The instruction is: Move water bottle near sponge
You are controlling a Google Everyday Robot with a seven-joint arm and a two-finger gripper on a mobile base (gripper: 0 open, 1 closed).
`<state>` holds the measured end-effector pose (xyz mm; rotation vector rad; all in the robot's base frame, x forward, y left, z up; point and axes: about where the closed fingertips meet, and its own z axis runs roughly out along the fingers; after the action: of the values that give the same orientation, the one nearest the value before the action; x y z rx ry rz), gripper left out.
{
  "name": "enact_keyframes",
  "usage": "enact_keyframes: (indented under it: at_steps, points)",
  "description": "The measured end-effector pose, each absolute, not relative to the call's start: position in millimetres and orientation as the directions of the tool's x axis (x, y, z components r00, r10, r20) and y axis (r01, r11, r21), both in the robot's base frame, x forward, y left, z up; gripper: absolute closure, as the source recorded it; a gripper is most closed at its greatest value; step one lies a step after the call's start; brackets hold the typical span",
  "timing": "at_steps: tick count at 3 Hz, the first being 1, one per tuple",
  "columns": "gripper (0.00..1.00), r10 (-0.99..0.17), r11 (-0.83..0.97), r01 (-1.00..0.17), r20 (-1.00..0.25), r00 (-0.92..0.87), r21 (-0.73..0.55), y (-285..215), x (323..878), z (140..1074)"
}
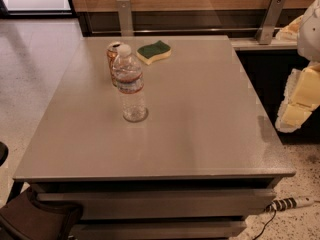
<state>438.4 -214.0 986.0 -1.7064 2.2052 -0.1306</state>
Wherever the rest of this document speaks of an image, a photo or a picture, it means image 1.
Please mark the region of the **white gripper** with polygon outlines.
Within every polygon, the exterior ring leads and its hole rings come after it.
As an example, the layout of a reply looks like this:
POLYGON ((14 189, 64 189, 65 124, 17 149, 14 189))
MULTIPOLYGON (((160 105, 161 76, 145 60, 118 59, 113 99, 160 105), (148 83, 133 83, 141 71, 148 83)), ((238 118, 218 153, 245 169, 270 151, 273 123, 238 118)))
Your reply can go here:
MULTIPOLYGON (((276 34, 277 40, 297 40, 298 54, 311 62, 320 62, 320 0, 276 34)), ((292 133, 320 106, 320 63, 309 63, 303 70, 293 69, 287 79, 275 127, 292 133)))

